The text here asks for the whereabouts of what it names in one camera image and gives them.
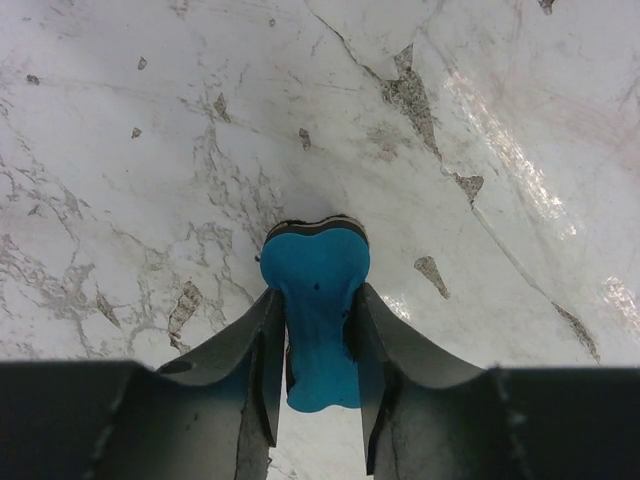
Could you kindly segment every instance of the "marble countertop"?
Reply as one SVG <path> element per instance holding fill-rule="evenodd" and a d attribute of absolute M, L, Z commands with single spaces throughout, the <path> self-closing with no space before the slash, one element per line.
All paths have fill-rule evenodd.
<path fill-rule="evenodd" d="M 239 317 L 286 218 L 476 365 L 640 364 L 633 0 L 5 0 L 0 357 L 151 367 Z M 270 479 L 364 478 L 283 407 Z"/>

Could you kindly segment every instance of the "gray speck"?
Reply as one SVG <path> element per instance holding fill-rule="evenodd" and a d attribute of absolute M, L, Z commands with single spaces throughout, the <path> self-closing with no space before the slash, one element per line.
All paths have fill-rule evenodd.
<path fill-rule="evenodd" d="M 300 138 L 302 139 L 302 148 L 306 152 L 311 148 L 311 137 L 309 136 L 309 130 L 301 128 L 300 131 L 298 131 L 298 135 L 300 135 Z"/>
<path fill-rule="evenodd" d="M 100 292 L 96 294 L 96 304 L 98 306 L 98 310 L 113 323 L 116 327 L 120 328 L 120 322 L 116 318 L 115 313 L 113 313 L 113 307 L 109 304 L 104 295 Z"/>
<path fill-rule="evenodd" d="M 584 324 L 580 321 L 579 318 L 567 312 L 564 308 L 562 308 L 557 303 L 551 302 L 551 304 L 555 307 L 556 311 L 560 314 L 560 316 L 567 321 L 567 323 L 569 324 L 569 327 L 571 327 L 571 330 L 573 330 L 573 333 L 575 334 L 575 336 L 578 337 L 578 341 L 582 344 L 582 346 L 585 347 L 587 350 L 589 350 L 589 353 L 591 354 L 591 356 L 594 358 L 596 362 L 600 363 L 600 355 L 598 355 L 596 342 L 594 342 L 593 338 L 591 338 L 591 335 L 589 334 L 587 327 L 584 326 Z"/>
<path fill-rule="evenodd" d="M 451 297 L 449 290 L 447 290 L 447 286 L 444 284 L 444 281 L 440 276 L 440 272 L 436 266 L 436 261 L 433 257 L 419 258 L 413 264 L 413 268 L 418 270 L 427 280 L 433 283 L 433 286 L 438 289 L 442 298 L 449 299 Z"/>
<path fill-rule="evenodd" d="M 213 108 L 216 109 L 218 115 L 220 115 L 225 122 L 231 123 L 231 118 L 229 118 L 229 114 L 227 113 L 227 101 L 224 99 L 224 94 L 221 93 L 218 95 L 218 99 L 214 102 Z"/>
<path fill-rule="evenodd" d="M 540 3 L 540 7 L 542 7 L 542 11 L 545 15 L 551 15 L 553 13 L 551 8 L 553 2 L 555 2 L 555 0 L 538 0 L 538 3 Z"/>
<path fill-rule="evenodd" d="M 469 199 L 469 203 L 473 203 L 476 199 L 476 195 L 484 185 L 484 178 L 479 175 L 473 175 L 471 177 L 462 177 L 457 173 L 453 174 L 453 178 L 455 178 L 458 186 L 467 194 L 467 198 Z"/>

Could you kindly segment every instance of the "black foreground object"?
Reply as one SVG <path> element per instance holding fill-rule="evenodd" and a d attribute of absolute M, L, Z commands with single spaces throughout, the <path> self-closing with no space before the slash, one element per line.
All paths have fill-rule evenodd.
<path fill-rule="evenodd" d="M 345 338 L 376 480 L 638 479 L 640 371 L 492 369 L 450 355 L 363 285 Z M 281 295 L 151 372 L 0 363 L 0 479 L 254 480 L 277 439 Z"/>

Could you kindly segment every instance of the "blue foam pad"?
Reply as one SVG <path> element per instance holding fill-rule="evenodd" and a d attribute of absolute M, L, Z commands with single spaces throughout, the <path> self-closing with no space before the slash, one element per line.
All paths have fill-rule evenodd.
<path fill-rule="evenodd" d="M 313 236 L 283 233 L 264 246 L 262 276 L 285 299 L 295 377 L 287 397 L 291 408 L 360 407 L 357 365 L 342 328 L 369 265 L 369 246 L 346 228 Z"/>

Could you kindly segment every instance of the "black metal bracket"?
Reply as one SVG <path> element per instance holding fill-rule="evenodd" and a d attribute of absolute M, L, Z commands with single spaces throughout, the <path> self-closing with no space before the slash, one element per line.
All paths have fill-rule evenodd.
<path fill-rule="evenodd" d="M 0 363 L 0 479 L 262 480 L 285 317 L 267 290 L 152 372 L 134 362 Z M 376 480 L 640 478 L 640 371 L 483 371 L 398 319 L 368 284 L 344 330 Z"/>
<path fill-rule="evenodd" d="M 0 478 L 263 479 L 277 439 L 282 296 L 152 372 L 0 364 Z"/>

